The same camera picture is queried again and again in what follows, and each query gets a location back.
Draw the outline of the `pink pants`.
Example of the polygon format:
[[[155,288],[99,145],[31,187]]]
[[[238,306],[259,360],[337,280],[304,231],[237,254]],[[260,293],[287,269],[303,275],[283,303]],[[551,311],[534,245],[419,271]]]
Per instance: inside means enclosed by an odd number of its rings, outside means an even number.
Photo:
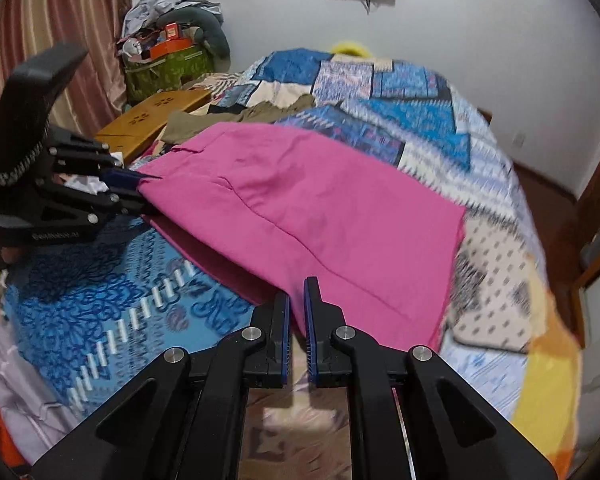
[[[436,346],[464,208],[386,162],[306,129],[220,122],[144,167],[155,228],[253,302],[303,284],[381,344]]]

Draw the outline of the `white crumpled cloth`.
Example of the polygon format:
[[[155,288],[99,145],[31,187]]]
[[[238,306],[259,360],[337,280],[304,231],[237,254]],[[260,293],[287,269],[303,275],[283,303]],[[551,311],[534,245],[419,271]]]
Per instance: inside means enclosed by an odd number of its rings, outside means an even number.
[[[93,195],[109,191],[108,185],[104,181],[93,176],[70,176],[65,180],[64,185],[67,188],[73,188],[74,190]]]

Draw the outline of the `wooden lap table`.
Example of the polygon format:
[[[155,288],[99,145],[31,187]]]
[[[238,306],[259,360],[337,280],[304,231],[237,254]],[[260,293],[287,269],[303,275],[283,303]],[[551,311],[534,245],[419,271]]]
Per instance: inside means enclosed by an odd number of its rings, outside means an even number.
[[[206,89],[159,92],[130,108],[96,134],[110,152],[120,152],[125,165],[142,156],[168,122],[173,112],[198,110],[211,101]]]

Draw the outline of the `orange yellow blanket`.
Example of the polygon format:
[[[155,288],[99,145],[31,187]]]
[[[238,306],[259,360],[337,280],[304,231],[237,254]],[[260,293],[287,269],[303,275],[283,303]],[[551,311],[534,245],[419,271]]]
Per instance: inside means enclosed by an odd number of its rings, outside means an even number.
[[[581,349],[535,269],[529,273],[529,294],[532,337],[512,423],[565,479],[578,436]]]

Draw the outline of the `blue patchwork bedsheet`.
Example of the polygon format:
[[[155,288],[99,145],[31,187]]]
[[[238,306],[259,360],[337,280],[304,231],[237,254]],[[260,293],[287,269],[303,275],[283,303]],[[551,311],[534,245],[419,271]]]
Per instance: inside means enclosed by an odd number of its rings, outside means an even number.
[[[7,313],[80,422],[35,479],[551,479],[438,355],[451,320],[530,342],[533,228],[481,116],[444,79],[277,51],[225,97],[314,107],[216,122],[137,171],[48,115],[58,44],[0,99]]]

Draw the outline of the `olive green pants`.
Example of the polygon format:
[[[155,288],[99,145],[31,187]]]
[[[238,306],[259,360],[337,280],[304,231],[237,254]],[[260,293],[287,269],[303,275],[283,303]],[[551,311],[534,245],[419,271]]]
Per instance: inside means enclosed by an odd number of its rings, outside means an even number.
[[[196,136],[204,129],[210,128],[220,122],[262,122],[272,124],[290,115],[300,113],[302,110],[314,107],[313,96],[305,94],[296,99],[287,107],[278,107],[270,102],[261,102],[253,107],[247,107],[238,114],[212,113],[207,115],[193,115],[185,112],[174,112],[170,115],[161,140],[166,144],[180,145]]]

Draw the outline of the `striped pink curtain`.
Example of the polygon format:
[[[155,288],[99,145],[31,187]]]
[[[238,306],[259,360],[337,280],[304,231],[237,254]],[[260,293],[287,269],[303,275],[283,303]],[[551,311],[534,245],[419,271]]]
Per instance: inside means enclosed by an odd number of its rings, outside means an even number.
[[[0,0],[0,96],[12,70],[55,44],[88,55],[50,112],[50,122],[94,136],[117,118],[126,98],[117,55],[132,0]]]

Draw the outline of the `orange box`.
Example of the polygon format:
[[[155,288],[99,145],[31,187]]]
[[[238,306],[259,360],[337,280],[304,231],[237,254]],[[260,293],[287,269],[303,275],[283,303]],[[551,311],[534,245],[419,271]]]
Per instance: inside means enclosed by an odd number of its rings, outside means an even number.
[[[168,23],[160,32],[157,42],[149,49],[150,58],[161,58],[163,55],[187,49],[193,44],[193,40],[182,32],[178,23]]]

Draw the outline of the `black folded garment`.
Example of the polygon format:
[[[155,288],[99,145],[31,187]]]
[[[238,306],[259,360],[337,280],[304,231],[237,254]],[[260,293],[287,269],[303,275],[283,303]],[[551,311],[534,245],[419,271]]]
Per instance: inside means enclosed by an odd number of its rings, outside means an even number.
[[[239,103],[234,103],[231,106],[221,106],[220,104],[211,104],[208,108],[208,115],[230,114],[239,115],[246,109],[245,106]]]

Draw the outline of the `grey plush toy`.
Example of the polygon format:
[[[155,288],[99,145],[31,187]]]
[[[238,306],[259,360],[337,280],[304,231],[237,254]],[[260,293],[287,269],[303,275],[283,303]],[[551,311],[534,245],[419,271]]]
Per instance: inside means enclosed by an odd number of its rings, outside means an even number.
[[[194,37],[197,44],[202,44],[213,56],[221,60],[230,57],[230,45],[222,31],[222,24],[213,13],[196,6],[183,6],[181,9],[162,14],[156,21],[159,28],[165,28],[171,23],[183,28],[196,27]]]

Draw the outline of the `yellow round object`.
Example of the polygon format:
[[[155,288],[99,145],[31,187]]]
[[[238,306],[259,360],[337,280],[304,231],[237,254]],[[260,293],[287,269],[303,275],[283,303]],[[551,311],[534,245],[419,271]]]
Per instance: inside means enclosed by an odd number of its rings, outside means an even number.
[[[354,58],[371,58],[373,56],[370,50],[354,41],[338,42],[330,48],[330,52],[334,55],[347,55]]]

